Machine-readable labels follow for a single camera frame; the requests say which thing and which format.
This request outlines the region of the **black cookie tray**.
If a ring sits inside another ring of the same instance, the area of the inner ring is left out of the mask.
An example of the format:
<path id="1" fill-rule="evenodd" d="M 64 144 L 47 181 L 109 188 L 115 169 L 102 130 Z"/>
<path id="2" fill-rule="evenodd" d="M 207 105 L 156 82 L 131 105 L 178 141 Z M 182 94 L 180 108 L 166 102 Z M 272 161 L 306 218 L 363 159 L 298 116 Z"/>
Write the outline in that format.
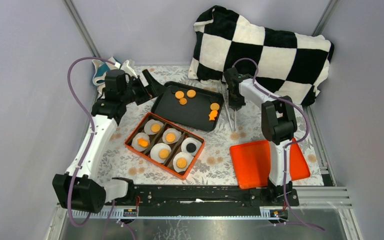
<path id="1" fill-rule="evenodd" d="M 211 132 L 216 128 L 218 117 L 210 120 L 211 104 L 217 103 L 222 107 L 222 94 L 174 81 L 168 81 L 164 86 L 167 87 L 166 91 L 155 100 L 150 110 L 153 114 L 201 131 Z M 186 97 L 186 104 L 181 105 L 175 93 L 181 91 L 186 94 L 189 90 L 194 90 L 196 95 Z"/>

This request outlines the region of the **orange cookie box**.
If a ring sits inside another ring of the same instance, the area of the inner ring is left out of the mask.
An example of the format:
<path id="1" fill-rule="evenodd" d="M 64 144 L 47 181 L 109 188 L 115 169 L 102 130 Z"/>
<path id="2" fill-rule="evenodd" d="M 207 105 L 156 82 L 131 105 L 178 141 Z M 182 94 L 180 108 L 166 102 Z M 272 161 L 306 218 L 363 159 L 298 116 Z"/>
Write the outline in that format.
<path id="1" fill-rule="evenodd" d="M 205 140 L 149 112 L 125 145 L 133 153 L 184 181 L 203 151 Z"/>

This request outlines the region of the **black sandwich cookie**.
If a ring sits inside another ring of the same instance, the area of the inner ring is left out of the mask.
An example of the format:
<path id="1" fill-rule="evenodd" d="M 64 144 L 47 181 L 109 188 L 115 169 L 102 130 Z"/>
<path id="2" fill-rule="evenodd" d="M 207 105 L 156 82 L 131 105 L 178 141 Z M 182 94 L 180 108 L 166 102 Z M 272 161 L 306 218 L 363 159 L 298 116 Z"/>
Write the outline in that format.
<path id="1" fill-rule="evenodd" d="M 189 142 L 186 145 L 186 151 L 190 154 L 194 153 L 197 150 L 197 145 L 193 142 Z"/>

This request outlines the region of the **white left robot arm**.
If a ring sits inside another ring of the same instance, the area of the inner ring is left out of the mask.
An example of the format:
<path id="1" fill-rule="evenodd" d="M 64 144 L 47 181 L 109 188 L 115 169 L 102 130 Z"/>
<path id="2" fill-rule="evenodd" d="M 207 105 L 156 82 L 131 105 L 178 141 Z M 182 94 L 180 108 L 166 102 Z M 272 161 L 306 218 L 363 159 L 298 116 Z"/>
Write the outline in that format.
<path id="1" fill-rule="evenodd" d="M 165 90 L 147 69 L 142 70 L 138 77 L 121 69 L 110 70 L 106 74 L 102 91 L 104 96 L 92 106 L 88 133 L 76 157 L 64 174 L 56 174 L 52 180 L 63 208 L 97 214 L 113 200 L 124 206 L 134 202 L 131 179 L 114 177 L 98 183 L 98 168 L 111 136 L 127 111 L 127 105 L 141 105 L 160 96 Z"/>

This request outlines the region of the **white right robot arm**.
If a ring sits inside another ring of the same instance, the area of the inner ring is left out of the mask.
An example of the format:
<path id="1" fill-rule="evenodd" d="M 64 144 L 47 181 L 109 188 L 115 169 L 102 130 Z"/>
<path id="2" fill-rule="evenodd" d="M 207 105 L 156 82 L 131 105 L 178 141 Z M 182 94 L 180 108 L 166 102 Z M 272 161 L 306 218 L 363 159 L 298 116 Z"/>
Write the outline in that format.
<path id="1" fill-rule="evenodd" d="M 261 130 L 270 146 L 270 172 L 267 201 L 273 206 L 281 205 L 292 188 L 290 174 L 290 143 L 298 129 L 294 106 L 288 96 L 281 97 L 262 87 L 249 74 L 240 74 L 231 67 L 223 73 L 227 83 L 228 106 L 237 111 L 251 101 L 261 110 Z"/>

